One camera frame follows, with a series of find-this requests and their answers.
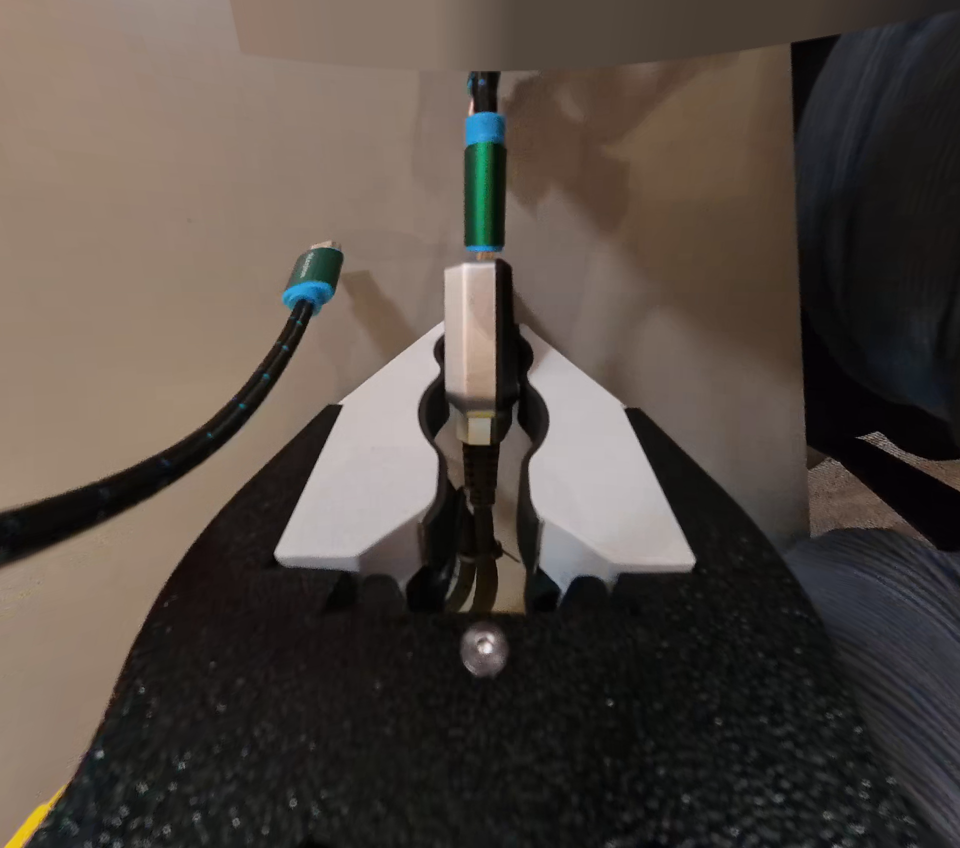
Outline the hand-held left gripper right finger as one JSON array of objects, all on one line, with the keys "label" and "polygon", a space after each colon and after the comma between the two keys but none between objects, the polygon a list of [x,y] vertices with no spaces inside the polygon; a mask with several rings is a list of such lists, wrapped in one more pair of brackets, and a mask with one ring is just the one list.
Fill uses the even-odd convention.
[{"label": "hand-held left gripper right finger", "polygon": [[534,567],[562,594],[579,578],[690,573],[696,557],[626,406],[529,326],[527,373],[546,431],[527,467]]}]

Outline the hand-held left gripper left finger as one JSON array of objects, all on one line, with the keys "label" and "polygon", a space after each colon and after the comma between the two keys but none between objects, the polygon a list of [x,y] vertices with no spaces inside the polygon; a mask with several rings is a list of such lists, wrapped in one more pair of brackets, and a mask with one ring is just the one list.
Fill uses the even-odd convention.
[{"label": "hand-held left gripper left finger", "polygon": [[274,550],[285,568],[414,578],[447,463],[450,407],[438,324],[345,396]]}]

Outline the silver hdmi adapter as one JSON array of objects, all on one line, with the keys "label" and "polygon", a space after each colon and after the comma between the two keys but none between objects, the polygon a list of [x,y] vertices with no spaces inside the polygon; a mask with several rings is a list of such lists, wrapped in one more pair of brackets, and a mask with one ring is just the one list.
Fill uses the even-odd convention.
[{"label": "silver hdmi adapter", "polygon": [[496,447],[521,392],[512,268],[470,260],[443,279],[443,389],[456,434],[464,446]]}]

